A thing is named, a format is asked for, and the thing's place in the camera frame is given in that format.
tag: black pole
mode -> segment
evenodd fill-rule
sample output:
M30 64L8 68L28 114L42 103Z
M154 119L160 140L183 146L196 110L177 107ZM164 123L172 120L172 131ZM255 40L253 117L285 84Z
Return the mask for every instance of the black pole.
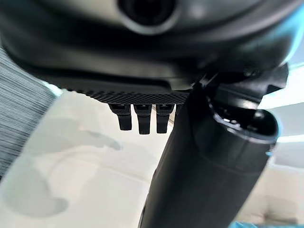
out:
M264 110L250 129L220 118L195 89L175 120L140 227L227 228L278 138L277 121Z

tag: striped fabric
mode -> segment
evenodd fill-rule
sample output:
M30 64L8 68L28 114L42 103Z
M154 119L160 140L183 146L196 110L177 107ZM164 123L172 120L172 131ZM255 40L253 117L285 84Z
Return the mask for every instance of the striped fabric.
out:
M45 82L17 67L0 47L0 176L20 154L55 98Z

